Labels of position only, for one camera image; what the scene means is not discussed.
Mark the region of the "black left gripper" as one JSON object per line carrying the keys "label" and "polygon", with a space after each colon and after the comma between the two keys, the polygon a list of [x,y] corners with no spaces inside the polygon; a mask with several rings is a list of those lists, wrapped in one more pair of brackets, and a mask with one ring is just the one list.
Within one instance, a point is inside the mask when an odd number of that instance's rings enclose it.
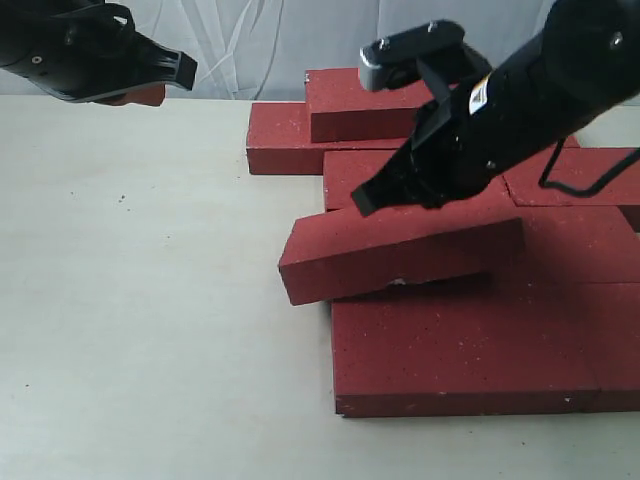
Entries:
{"label": "black left gripper", "polygon": [[1,69],[69,103],[159,107],[193,89],[197,61],[137,31],[107,1],[3,1]]}

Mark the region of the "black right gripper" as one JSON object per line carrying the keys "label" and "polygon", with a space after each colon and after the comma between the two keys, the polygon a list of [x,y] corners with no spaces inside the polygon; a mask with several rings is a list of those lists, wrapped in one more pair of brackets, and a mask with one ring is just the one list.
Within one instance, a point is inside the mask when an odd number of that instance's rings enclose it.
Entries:
{"label": "black right gripper", "polygon": [[539,92],[507,74],[471,78],[420,112],[402,147],[351,199],[363,216],[392,206],[427,209],[466,200],[544,149],[536,140]]}

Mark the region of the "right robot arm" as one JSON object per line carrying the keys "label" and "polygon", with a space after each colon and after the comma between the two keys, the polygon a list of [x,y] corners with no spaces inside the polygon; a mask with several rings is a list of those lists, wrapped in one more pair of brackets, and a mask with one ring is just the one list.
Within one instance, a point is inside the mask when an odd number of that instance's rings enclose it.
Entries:
{"label": "right robot arm", "polygon": [[542,30],[498,66],[464,36],[441,19],[362,48],[365,90],[421,82],[431,93],[407,140],[352,192],[362,215],[472,198],[535,154],[559,154],[569,136],[639,92],[635,1],[557,1]]}

